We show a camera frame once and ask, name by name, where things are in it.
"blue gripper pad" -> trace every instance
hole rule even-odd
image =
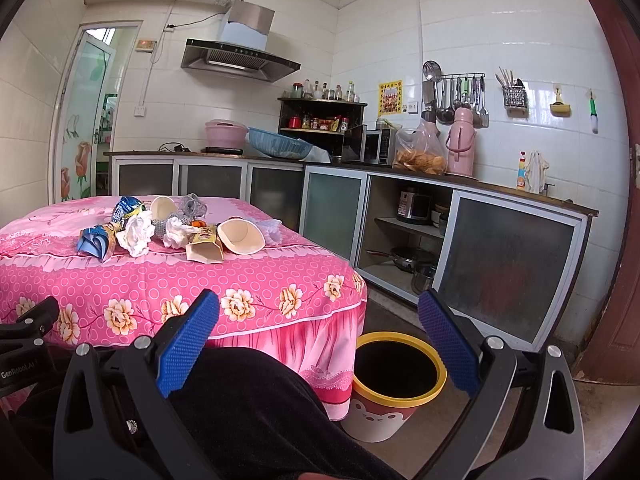
[[[478,357],[428,290],[418,298],[418,318],[456,388],[473,397],[480,387]]]
[[[162,341],[162,329],[154,338],[161,339],[158,342],[156,385],[165,399],[172,391],[184,386],[184,381],[187,380],[219,316],[220,302],[217,295],[205,289],[183,316],[167,320],[165,325],[170,321],[180,323],[171,339]]]

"countertop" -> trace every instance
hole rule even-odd
[[[265,156],[251,156],[251,155],[221,155],[219,153],[201,153],[201,152],[104,152],[107,156],[200,156],[209,158],[241,158],[244,160],[260,160],[262,162],[284,162],[289,164],[302,164],[304,166],[324,166],[328,168],[341,168],[344,170],[359,170],[359,171],[375,171],[376,173],[396,174],[404,176],[419,177],[427,182],[448,182],[450,184],[459,184],[461,186],[472,187],[476,189],[484,189],[488,191],[495,191],[498,193],[525,198],[527,200],[533,200],[535,202],[541,202],[556,207],[561,207],[569,211],[575,211],[584,215],[596,217],[598,211],[590,209],[567,200],[559,200],[549,196],[542,196],[535,193],[528,193],[526,191],[515,189],[513,187],[496,186],[495,184],[488,184],[486,182],[480,182],[472,178],[464,176],[455,176],[451,174],[444,175],[428,175],[423,173],[415,173],[409,170],[400,170],[396,168],[390,168],[388,166],[378,166],[376,164],[365,164],[363,162],[340,162],[331,164],[322,164],[320,162],[302,162],[300,160],[291,160],[290,158],[276,158]]]

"bag of bread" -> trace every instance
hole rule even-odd
[[[413,133],[398,130],[393,167],[432,175],[447,171],[447,154],[438,133],[437,126],[424,119],[420,119],[420,126]]]

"pink thermos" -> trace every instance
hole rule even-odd
[[[456,110],[456,120],[451,125],[447,137],[449,150],[447,173],[473,177],[476,151],[476,131],[473,120],[473,114],[468,108]]]

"blue basket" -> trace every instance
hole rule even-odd
[[[289,137],[257,128],[249,128],[249,144],[265,155],[292,158],[293,160],[305,158],[313,147],[312,144],[304,140],[289,139]]]

